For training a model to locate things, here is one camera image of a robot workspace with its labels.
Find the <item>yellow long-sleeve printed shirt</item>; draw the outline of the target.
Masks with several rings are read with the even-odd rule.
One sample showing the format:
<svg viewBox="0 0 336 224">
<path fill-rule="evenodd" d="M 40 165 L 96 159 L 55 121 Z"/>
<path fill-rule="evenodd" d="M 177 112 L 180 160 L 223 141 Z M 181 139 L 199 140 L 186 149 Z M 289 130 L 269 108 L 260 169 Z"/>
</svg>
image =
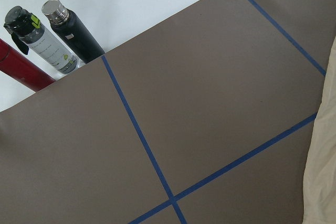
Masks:
<svg viewBox="0 0 336 224">
<path fill-rule="evenodd" d="M 335 223 L 335 43 L 303 176 L 303 223 Z"/>
</svg>

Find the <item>brown table mat blue grid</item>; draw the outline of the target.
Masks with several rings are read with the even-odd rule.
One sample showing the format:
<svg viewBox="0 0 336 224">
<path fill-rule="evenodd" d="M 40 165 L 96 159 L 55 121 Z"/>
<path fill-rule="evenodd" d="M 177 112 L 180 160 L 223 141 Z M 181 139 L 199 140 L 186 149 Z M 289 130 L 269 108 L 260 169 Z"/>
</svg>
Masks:
<svg viewBox="0 0 336 224">
<path fill-rule="evenodd" d="M 302 223 L 334 39 L 335 0 L 194 0 L 115 43 L 1 112 L 1 223 Z"/>
</svg>

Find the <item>black steel-cap bottle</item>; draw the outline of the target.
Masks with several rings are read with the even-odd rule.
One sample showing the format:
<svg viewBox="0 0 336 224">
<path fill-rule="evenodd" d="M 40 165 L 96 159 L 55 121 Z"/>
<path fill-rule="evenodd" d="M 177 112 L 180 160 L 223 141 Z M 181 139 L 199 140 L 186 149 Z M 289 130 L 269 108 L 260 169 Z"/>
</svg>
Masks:
<svg viewBox="0 0 336 224">
<path fill-rule="evenodd" d="M 104 50 L 80 18 L 64 7 L 60 0 L 48 0 L 41 8 L 50 27 L 58 37 L 84 62 L 104 55 Z"/>
</svg>

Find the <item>clear black-lid bottle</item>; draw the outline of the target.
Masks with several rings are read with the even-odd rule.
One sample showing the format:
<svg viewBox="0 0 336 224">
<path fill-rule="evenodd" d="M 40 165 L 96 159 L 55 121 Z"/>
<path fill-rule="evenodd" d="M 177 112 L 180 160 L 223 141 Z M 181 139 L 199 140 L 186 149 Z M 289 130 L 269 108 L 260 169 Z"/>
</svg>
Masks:
<svg viewBox="0 0 336 224">
<path fill-rule="evenodd" d="M 4 28 L 23 54 L 32 50 L 62 74 L 77 69 L 77 57 L 26 9 L 20 6 L 10 9 L 5 16 Z"/>
</svg>

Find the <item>red bottle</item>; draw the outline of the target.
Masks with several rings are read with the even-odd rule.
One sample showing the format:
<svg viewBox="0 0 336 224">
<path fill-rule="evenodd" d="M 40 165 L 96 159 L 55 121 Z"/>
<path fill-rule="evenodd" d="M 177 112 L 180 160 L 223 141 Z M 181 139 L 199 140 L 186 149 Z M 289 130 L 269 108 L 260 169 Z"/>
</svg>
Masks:
<svg viewBox="0 0 336 224">
<path fill-rule="evenodd" d="M 56 81 L 2 39 L 1 72 L 35 92 Z"/>
</svg>

